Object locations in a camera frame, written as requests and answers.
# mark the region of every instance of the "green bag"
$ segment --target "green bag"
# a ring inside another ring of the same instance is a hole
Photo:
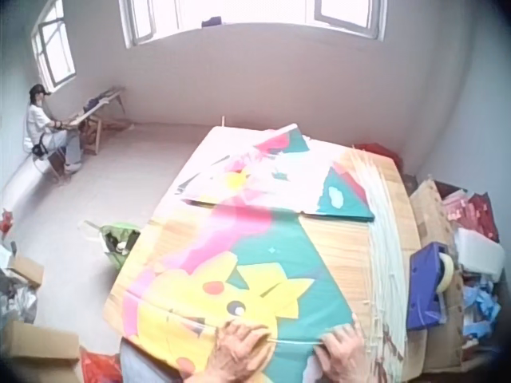
[[[97,236],[87,235],[82,229],[88,225],[97,231]],[[95,223],[84,220],[78,224],[79,229],[86,239],[99,242],[103,251],[109,257],[113,265],[120,270],[125,264],[129,253],[140,235],[140,228],[132,223],[112,223],[111,225],[98,226]]]

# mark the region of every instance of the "stool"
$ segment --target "stool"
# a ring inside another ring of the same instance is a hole
[[[54,154],[54,153],[57,153],[57,155],[62,159],[63,161],[63,164],[65,164],[65,154],[64,152],[59,148],[53,152],[48,152],[47,154],[45,154],[44,156],[36,156],[34,154],[32,154],[32,161],[34,162],[34,166],[35,168],[42,174],[44,175],[44,171],[42,171],[37,163],[38,162],[44,162],[44,161],[48,161],[48,163],[50,164],[50,170],[51,170],[51,173],[53,175],[53,179],[56,180],[56,184],[60,183],[60,181],[62,180],[62,175],[58,172],[58,170],[54,167],[54,165],[52,164],[51,160],[50,160],[50,157]]]

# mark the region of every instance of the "window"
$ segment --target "window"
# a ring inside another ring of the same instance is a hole
[[[121,0],[134,45],[200,28],[220,16],[224,24],[284,22],[338,28],[380,38],[385,0]]]
[[[47,89],[55,90],[76,76],[65,30],[62,0],[52,0],[32,33],[39,73]]]

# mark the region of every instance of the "tape roll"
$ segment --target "tape roll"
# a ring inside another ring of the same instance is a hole
[[[444,265],[444,275],[442,276],[442,279],[440,279],[440,283],[437,286],[437,294],[440,294],[447,290],[451,281],[453,280],[454,263],[453,259],[447,254],[438,253],[438,256]]]

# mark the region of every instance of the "white shirt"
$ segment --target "white shirt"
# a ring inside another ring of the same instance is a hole
[[[32,144],[39,144],[43,133],[51,133],[50,128],[46,127],[49,122],[51,119],[40,106],[30,105],[26,113],[26,132],[32,140]]]

